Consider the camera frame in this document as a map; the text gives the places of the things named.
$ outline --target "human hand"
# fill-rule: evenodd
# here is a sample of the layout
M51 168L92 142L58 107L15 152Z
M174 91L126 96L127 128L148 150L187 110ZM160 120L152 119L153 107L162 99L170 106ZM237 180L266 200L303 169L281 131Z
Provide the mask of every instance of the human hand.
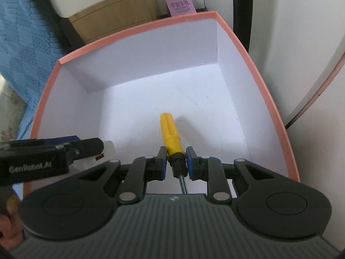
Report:
M23 241L22 224L20 222L18 207L20 200L17 194L13 194L7 200L6 209L8 216L0 214L0 245L6 250L11 250Z

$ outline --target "white cabinet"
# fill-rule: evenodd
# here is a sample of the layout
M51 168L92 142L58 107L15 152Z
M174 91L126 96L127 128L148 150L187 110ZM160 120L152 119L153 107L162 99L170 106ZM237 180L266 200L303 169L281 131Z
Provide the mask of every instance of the white cabinet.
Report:
M345 0L253 0L249 53L285 124L344 52Z
M324 193L332 217L324 237L345 248L345 66L288 135L301 182Z

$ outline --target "yellow plastic object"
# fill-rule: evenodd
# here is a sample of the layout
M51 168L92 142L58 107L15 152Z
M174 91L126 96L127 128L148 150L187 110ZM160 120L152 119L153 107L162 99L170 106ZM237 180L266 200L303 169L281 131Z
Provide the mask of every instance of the yellow plastic object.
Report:
M164 145L168 149L168 158L175 153L185 154L173 116L170 113L160 115L160 128L162 129Z

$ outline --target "blue blanket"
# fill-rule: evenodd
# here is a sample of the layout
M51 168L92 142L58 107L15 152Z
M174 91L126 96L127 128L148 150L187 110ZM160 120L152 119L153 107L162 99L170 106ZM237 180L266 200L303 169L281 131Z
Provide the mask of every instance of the blue blanket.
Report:
M33 0L0 0L0 73L26 103L18 139L28 138L44 86L62 56Z

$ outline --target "white plastic container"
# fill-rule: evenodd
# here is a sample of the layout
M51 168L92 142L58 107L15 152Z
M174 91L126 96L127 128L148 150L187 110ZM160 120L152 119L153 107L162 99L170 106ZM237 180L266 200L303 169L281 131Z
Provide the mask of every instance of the white plastic container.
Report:
M270 93L216 12L146 23L61 58L40 100L31 137L99 137L113 141L116 158L131 163L158 153L162 112L173 115L183 147L193 146L198 155L225 163L245 158L299 180ZM170 172L157 183L149 183L148 191L180 192ZM206 190L191 182L187 186L191 193Z

